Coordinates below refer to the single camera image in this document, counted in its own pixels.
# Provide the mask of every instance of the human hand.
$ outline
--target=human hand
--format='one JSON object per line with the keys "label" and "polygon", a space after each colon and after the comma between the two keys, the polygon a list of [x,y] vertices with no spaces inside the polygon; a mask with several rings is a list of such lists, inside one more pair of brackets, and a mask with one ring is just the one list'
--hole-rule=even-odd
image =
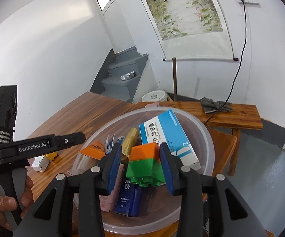
{"label": "human hand", "polygon": [[[33,192],[31,188],[34,186],[33,181],[29,176],[26,177],[26,188],[25,192],[21,196],[21,203],[24,206],[24,209],[21,213],[21,218],[26,215],[28,209],[34,203]],[[11,231],[11,227],[9,223],[6,221],[6,217],[4,216],[4,211],[13,211],[17,208],[17,201],[13,197],[2,197],[0,196],[0,225],[9,231]]]}

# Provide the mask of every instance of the gray stair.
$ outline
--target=gray stair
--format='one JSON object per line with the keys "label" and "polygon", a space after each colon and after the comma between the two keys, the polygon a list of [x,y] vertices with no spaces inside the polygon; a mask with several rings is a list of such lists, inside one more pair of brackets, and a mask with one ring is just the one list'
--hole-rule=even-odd
{"label": "gray stair", "polygon": [[[139,55],[135,47],[131,47],[116,54],[116,62],[108,66],[110,76],[102,80],[105,89],[101,95],[132,102],[145,68],[148,55]],[[122,81],[120,76],[129,72],[135,72],[135,77]]]}

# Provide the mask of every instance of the wooden pole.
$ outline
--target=wooden pole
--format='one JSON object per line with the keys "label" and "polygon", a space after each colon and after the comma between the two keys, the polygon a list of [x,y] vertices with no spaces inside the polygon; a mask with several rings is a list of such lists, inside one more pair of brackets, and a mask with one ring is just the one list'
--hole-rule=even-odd
{"label": "wooden pole", "polygon": [[174,88],[174,101],[178,101],[177,98],[177,59],[172,58],[173,62],[173,88]]}

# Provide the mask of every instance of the gray glove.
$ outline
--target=gray glove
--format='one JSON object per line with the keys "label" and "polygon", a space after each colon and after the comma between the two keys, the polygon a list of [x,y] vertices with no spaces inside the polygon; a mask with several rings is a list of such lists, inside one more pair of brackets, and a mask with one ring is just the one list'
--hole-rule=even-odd
{"label": "gray glove", "polygon": [[230,102],[225,103],[224,101],[213,101],[212,99],[208,99],[206,97],[203,97],[200,100],[200,104],[204,108],[205,113],[216,112],[217,110],[219,110],[219,108],[222,107],[222,105],[224,105],[224,106],[222,107],[220,112],[231,112],[232,111],[232,108],[227,106],[227,105],[232,105],[232,103],[230,103]]}

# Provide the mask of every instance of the plastic basin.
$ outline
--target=plastic basin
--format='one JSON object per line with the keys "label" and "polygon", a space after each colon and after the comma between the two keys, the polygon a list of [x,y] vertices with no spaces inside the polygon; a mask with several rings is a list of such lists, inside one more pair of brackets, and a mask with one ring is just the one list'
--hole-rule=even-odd
{"label": "plastic basin", "polygon": [[[107,136],[114,133],[115,138],[125,136],[130,128],[138,128],[148,119],[170,109],[174,111],[200,161],[201,169],[198,170],[198,173],[211,176],[215,152],[207,128],[193,115],[175,108],[149,107],[123,114],[95,132],[82,149],[94,140],[104,144]],[[98,161],[93,158],[78,154],[72,172],[74,174],[83,173],[97,163]],[[78,195],[75,195],[74,202],[78,208]],[[144,234],[157,231],[179,219],[180,206],[181,197],[171,196],[165,185],[144,188],[139,217],[127,217],[114,212],[102,211],[104,230],[119,234]]]}

